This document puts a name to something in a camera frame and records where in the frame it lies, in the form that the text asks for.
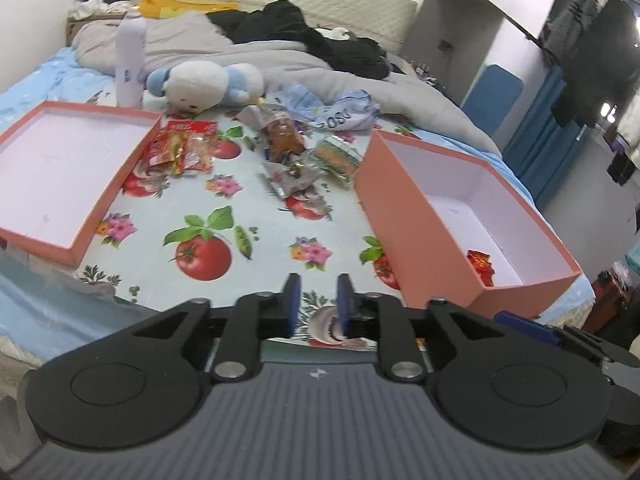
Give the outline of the silver snack packet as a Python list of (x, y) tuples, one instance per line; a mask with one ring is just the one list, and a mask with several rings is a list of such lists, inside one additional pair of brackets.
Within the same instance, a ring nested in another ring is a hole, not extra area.
[(305, 191), (324, 174), (318, 162), (302, 156), (292, 158), (287, 164), (265, 160), (262, 169), (266, 182), (281, 200)]

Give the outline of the green snack packet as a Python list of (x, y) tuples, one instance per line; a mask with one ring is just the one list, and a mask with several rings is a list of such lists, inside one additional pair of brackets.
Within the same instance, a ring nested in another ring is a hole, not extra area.
[(362, 156), (337, 136), (325, 136), (311, 150), (311, 156), (326, 172), (345, 186), (354, 184)]

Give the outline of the red clear snack packet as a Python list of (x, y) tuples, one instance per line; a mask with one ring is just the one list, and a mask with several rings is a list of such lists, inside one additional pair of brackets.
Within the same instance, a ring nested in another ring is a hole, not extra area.
[(190, 171), (213, 171), (216, 122), (171, 119), (146, 148), (143, 160), (148, 168), (165, 169), (174, 176)]

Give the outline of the blue white snack bag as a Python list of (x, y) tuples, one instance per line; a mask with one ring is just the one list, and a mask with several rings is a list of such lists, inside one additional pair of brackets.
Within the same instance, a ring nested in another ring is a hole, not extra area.
[(306, 144), (294, 119), (286, 110), (266, 104), (247, 105), (236, 115), (236, 119), (264, 138), (266, 159), (285, 164), (292, 156), (306, 151)]

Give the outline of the red snack in box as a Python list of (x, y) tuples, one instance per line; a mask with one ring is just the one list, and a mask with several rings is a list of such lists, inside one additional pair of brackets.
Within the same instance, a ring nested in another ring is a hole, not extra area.
[(476, 274), (486, 287), (494, 286), (495, 269), (491, 264), (490, 255), (486, 252), (478, 252), (477, 250), (469, 250), (466, 258), (472, 264)]

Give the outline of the red suitcase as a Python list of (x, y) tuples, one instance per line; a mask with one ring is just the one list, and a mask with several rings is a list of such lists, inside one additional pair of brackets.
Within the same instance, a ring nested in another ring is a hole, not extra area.
[(621, 282), (611, 270), (601, 271), (591, 283), (596, 300), (582, 328), (600, 335), (619, 328), (628, 318), (634, 286)]

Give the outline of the pink cardboard box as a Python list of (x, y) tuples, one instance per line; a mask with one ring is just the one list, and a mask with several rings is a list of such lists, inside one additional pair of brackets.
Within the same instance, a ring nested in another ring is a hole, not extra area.
[[(582, 273), (536, 209), (478, 157), (377, 132), (355, 190), (410, 308), (445, 298), (485, 318), (536, 318)], [(494, 286), (469, 250), (490, 255)]]

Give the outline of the fruit pattern mat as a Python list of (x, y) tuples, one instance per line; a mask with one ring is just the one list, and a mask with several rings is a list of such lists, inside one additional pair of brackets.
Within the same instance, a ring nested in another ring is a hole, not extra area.
[(260, 134), (213, 112), (212, 166), (175, 174), (140, 160), (96, 228), (75, 278), (108, 298), (163, 311), (188, 297), (225, 307), (302, 279), (295, 340), (344, 347), (336, 280), (397, 295), (399, 285), (355, 191), (324, 177), (281, 198), (266, 181)]

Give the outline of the blue curtain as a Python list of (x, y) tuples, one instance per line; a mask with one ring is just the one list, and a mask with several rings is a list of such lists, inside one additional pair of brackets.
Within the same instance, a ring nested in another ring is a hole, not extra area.
[(552, 105), (566, 83), (559, 66), (553, 66), (536, 98), (503, 151), (503, 160), (528, 189), (539, 210), (552, 200), (582, 150), (582, 127), (576, 122), (560, 126)]

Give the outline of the crumpled blue white bag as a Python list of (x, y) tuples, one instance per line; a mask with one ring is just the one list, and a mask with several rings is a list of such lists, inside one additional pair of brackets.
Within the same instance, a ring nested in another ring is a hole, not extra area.
[(380, 107), (364, 90), (343, 92), (326, 104), (298, 82), (273, 84), (266, 93), (266, 102), (312, 128), (328, 131), (369, 130), (380, 114)]

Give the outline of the white blue plush toy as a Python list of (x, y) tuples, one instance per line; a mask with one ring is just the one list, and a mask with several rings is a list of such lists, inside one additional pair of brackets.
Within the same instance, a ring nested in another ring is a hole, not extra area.
[(152, 96), (164, 98), (173, 110), (195, 115), (218, 105), (256, 104), (265, 93), (265, 81), (252, 64), (186, 61), (153, 70), (145, 88)]

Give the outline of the pink box lid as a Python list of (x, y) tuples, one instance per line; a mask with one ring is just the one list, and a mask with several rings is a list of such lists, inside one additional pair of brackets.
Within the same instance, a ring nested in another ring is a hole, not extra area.
[(1, 237), (76, 268), (160, 114), (44, 101), (1, 135)]

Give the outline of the hanging black jacket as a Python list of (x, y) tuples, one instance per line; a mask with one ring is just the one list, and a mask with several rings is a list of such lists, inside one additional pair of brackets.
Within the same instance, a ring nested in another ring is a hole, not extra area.
[(565, 88), (551, 107), (559, 126), (592, 127), (604, 104), (622, 107), (639, 78), (639, 32), (634, 10), (608, 0), (561, 62)]

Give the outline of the grey duvet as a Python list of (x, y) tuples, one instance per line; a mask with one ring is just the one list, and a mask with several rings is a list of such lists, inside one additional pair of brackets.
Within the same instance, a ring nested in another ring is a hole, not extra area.
[(456, 104), (416, 77), (392, 73), (383, 80), (339, 72), (311, 55), (297, 41), (266, 40), (234, 44), (200, 12), (146, 21), (145, 70), (174, 67), (186, 61), (222, 66), (256, 66), (266, 84), (298, 82), (329, 103), (347, 90), (367, 91), (380, 111), (402, 115), (417, 127), (448, 136), (480, 151), (499, 156), (494, 140), (477, 128)]

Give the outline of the black clothes pile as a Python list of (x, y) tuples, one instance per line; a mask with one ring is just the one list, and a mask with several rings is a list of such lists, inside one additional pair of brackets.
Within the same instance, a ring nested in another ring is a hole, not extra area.
[(262, 10), (224, 10), (206, 14), (234, 44), (288, 40), (303, 44), (307, 52), (334, 70), (382, 80), (390, 76), (386, 52), (370, 38), (334, 40), (310, 27), (302, 10), (288, 0), (268, 3)]

